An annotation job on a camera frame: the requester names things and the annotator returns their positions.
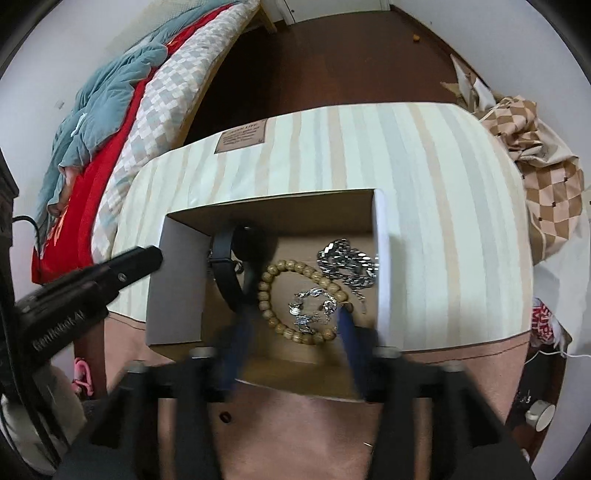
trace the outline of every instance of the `jewelry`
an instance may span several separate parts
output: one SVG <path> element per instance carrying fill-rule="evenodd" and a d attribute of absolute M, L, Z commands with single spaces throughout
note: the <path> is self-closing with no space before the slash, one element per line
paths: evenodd
<path fill-rule="evenodd" d="M 302 314 L 304 306 L 303 299 L 306 297 L 319 297 L 321 295 L 328 299 L 324 301 L 318 308 L 319 310 L 322 309 L 324 311 L 324 318 L 319 313 L 314 313 L 313 315 Z M 298 327 L 298 330 L 302 333 L 314 334 L 316 333 L 316 330 L 313 329 L 310 324 L 323 323 L 324 325 L 328 325 L 330 316 L 336 312 L 337 300 L 323 288 L 312 288 L 308 291 L 296 293 L 293 301 L 289 303 L 289 307 L 290 313 L 295 316 L 296 320 L 294 324 Z"/>
<path fill-rule="evenodd" d="M 303 343 L 305 345 L 320 344 L 325 341 L 334 340 L 336 337 L 336 328 L 327 327 L 321 332 L 316 332 L 312 328 L 304 328 L 304 331 L 296 331 L 289 328 L 277 318 L 275 312 L 273 312 L 271 305 L 271 283 L 275 280 L 275 277 L 279 276 L 282 272 L 291 271 L 299 273 L 305 277 L 308 277 L 314 283 L 326 290 L 327 293 L 331 294 L 335 301 L 338 303 L 346 302 L 349 296 L 341 290 L 340 286 L 334 282 L 331 282 L 329 278 L 326 278 L 321 272 L 315 268 L 306 265 L 303 262 L 296 262 L 295 260 L 278 260 L 276 264 L 271 264 L 267 267 L 267 271 L 261 275 L 261 280 L 258 284 L 258 300 L 259 309 L 262 311 L 262 317 L 267 321 L 269 327 L 273 328 L 275 332 L 288 340 L 292 340 L 295 343 Z M 294 312 L 298 311 L 298 307 L 294 305 Z"/>
<path fill-rule="evenodd" d="M 329 243 L 318 252 L 318 267 L 331 280 L 341 280 L 359 299 L 365 313 L 365 297 L 359 290 L 373 287 L 376 279 L 375 262 L 369 255 L 351 246 L 346 238 Z"/>

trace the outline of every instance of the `white cup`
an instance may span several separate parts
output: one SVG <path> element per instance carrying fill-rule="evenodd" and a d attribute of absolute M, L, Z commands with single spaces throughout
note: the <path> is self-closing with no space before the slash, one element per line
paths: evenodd
<path fill-rule="evenodd" d="M 555 410 L 556 407 L 551 403 L 544 400 L 537 400 L 530 409 L 525 412 L 525 421 L 528 425 L 535 428 L 536 432 L 541 432 L 550 425 Z"/>

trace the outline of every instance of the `brown floor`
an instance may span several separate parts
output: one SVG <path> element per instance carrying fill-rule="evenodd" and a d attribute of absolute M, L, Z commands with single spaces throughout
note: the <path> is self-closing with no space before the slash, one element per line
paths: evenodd
<path fill-rule="evenodd" d="M 413 42 L 413 34 L 421 40 Z M 399 12 L 318 18 L 258 28 L 231 49 L 199 108 L 186 144 L 248 122 L 324 105 L 454 102 L 448 52 Z"/>

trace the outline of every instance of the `cardboard box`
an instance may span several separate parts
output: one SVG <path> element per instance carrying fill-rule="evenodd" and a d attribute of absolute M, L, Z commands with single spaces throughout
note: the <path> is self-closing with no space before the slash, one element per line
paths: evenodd
<path fill-rule="evenodd" d="M 232 221 L 255 222 L 272 237 L 272 262 L 285 259 L 317 268 L 316 256 L 332 240 L 376 256 L 378 280 L 363 291 L 366 313 L 355 296 L 353 316 L 387 338 L 390 323 L 390 257 L 385 196 L 379 190 L 315 192 L 207 205 L 169 214 L 159 247 L 164 263 L 151 276 L 146 343 L 172 359 L 186 357 L 197 345 L 210 345 L 233 318 L 207 268 L 210 237 Z M 272 285 L 272 307 L 290 325 L 288 303 L 297 292 L 316 285 L 284 272 Z M 302 345 L 276 334 L 261 317 L 255 327 L 249 361 L 241 380 L 299 394 L 356 398 L 343 346 L 337 338 L 322 345 Z"/>

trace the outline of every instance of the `silver pendant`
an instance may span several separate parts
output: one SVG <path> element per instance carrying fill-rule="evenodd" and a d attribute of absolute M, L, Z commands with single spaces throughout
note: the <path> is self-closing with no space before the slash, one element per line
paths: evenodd
<path fill-rule="evenodd" d="M 304 314 L 304 298 L 306 297 L 320 297 L 325 296 L 325 300 L 320 306 L 319 310 L 323 312 L 321 315 L 318 312 L 313 314 Z M 289 302 L 290 313 L 295 317 L 294 325 L 301 333 L 314 334 L 317 330 L 310 326 L 311 323 L 322 323 L 324 325 L 330 322 L 331 315 L 336 312 L 337 300 L 330 293 L 323 288 L 312 288 L 311 290 L 296 293 L 294 299 Z"/>

